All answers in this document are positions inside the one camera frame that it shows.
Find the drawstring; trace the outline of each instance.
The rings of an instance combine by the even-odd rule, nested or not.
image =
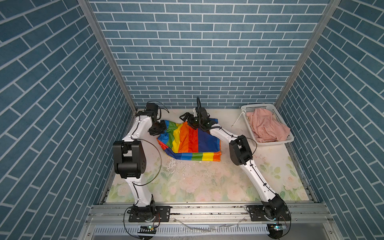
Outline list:
[[[241,109],[241,113],[240,113],[240,115],[239,115],[239,117],[237,118],[237,120],[236,120],[236,122],[234,123],[234,124],[232,124],[232,126],[231,127],[233,127],[233,125],[235,125],[236,123],[237,123],[237,121],[239,120],[239,118],[240,118],[240,116],[241,116],[241,114],[244,114],[244,116],[246,116],[245,114],[246,114],[246,110],[245,109]]]

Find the floral tabletop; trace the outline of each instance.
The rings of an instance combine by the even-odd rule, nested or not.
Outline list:
[[[175,121],[186,110],[171,109],[163,119]],[[250,136],[243,120],[230,126],[237,119],[239,109],[209,109],[211,117],[234,134]],[[260,201],[259,194],[247,175],[232,163],[229,148],[222,144],[221,161],[175,160],[162,151],[156,137],[146,134],[143,138],[155,144],[162,154],[162,167],[158,177],[148,184],[156,202],[243,202]],[[147,159],[144,175],[151,180],[160,167],[158,152],[153,146],[142,142]],[[303,184],[284,144],[275,146],[258,145],[254,160],[271,187],[283,200],[309,200]],[[115,175],[107,202],[133,202],[133,194],[120,175]]]

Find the rainbow striped cloth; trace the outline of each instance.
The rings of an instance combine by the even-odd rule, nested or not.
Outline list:
[[[164,152],[178,160],[220,162],[220,140],[201,129],[165,120],[167,130],[157,137]]]

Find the pink garment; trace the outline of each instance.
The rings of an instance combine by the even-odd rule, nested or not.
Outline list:
[[[290,128],[278,122],[272,112],[264,108],[256,108],[254,112],[247,112],[249,125],[258,142],[285,141]]]

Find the tiled wall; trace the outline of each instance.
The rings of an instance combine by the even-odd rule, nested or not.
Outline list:
[[[328,0],[91,0],[137,106],[275,102]]]
[[[0,1],[0,239],[78,237],[130,113],[76,0]]]
[[[280,108],[345,239],[383,239],[383,12],[342,0]]]

